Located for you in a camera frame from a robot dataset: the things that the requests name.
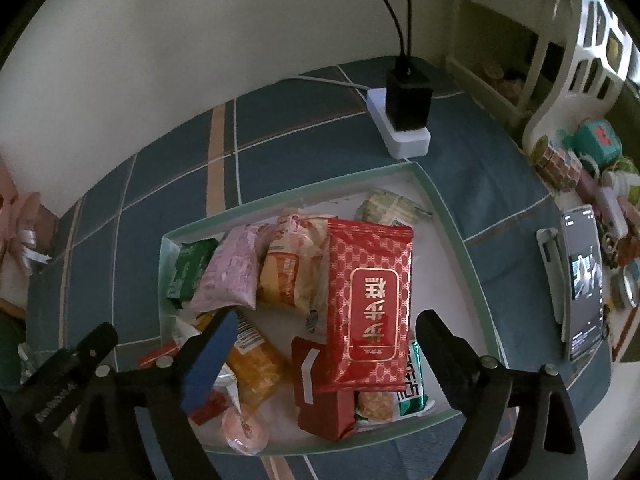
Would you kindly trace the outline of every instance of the yellow snack package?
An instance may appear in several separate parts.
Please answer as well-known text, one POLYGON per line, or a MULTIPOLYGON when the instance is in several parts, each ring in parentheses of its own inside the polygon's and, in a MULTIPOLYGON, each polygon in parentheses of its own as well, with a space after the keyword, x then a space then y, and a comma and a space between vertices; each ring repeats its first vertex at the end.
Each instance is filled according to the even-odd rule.
MULTIPOLYGON (((216 314, 216 311, 203 314, 195 321, 195 327, 202 332, 216 314)), ((288 365, 278 349, 239 310, 236 314, 238 339, 231 347, 226 364, 238 380, 242 415, 250 416, 287 377, 288 365)))
POLYGON ((258 298, 308 316, 318 287, 322 254, 331 215, 294 213, 278 218, 278 227, 264 259, 258 298))

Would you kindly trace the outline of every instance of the white wall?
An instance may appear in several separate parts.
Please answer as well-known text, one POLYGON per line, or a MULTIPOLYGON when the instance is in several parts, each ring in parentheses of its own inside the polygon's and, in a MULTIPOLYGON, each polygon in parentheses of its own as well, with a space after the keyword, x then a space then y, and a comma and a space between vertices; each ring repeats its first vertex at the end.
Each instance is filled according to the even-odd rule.
MULTIPOLYGON (((414 53, 439 63, 450 0, 414 9, 414 53)), ((47 0, 0 72, 0 153, 61 215, 194 115, 397 44, 381 0, 47 0)))

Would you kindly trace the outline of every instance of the white tray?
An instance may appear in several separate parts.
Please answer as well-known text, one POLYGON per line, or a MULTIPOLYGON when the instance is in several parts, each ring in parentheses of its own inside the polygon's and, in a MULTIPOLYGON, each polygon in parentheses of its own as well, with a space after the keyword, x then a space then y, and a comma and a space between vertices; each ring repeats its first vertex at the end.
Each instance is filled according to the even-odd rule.
MULTIPOLYGON (((415 163, 396 164, 378 170, 364 171, 345 177, 311 184, 297 190, 274 195, 243 205, 219 215, 194 222, 168 233, 162 239, 159 297, 170 278, 175 258, 184 242, 212 236, 220 237, 229 228, 252 222, 275 222, 283 207, 299 207, 307 212, 335 214, 353 219, 367 191, 382 187, 401 194, 433 213, 414 227, 414 260, 412 272, 411 325, 418 314, 432 308, 457 336, 464 337, 478 355, 491 354, 503 361, 498 350, 494 326, 468 253, 451 216, 444 207, 427 174, 415 163)), ((178 314, 187 320, 189 311, 176 311, 161 299, 160 326, 162 342, 171 340, 171 318, 178 314)), ((287 358, 294 336, 305 335, 305 318, 266 305, 255 312, 244 310, 249 320, 263 332, 287 358)), ((434 407, 421 417, 385 424, 356 433, 337 444, 321 440, 298 428, 297 408, 290 383, 282 384, 271 399, 262 404, 258 414, 269 427, 270 443, 263 454, 309 454, 376 444, 413 433, 456 415, 422 356, 427 394, 434 407)), ((206 449, 233 452, 220 435, 220 417, 197 427, 194 431, 206 449)))

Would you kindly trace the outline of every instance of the red and white packaging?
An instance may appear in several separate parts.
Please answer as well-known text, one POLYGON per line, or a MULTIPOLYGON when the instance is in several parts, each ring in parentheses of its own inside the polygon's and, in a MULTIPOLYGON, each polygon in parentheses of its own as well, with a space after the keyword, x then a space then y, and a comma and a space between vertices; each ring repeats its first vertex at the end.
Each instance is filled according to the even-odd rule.
POLYGON ((402 392, 410 227, 329 219, 326 383, 320 392, 402 392))
POLYGON ((349 436, 355 426, 355 392, 318 391, 326 375, 324 345, 302 339, 291 341, 291 370, 298 427, 332 442, 349 436))

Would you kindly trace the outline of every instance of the power strip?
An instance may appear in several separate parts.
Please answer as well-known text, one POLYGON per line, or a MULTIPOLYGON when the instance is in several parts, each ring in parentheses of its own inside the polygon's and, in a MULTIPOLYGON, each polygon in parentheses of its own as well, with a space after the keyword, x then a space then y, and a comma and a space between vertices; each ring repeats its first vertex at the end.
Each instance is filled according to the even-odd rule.
POLYGON ((412 156, 423 156, 429 151, 431 134, 426 126, 419 130, 396 131, 385 112, 386 88, 367 91, 367 109, 376 123, 382 140, 393 158, 401 160, 412 156))

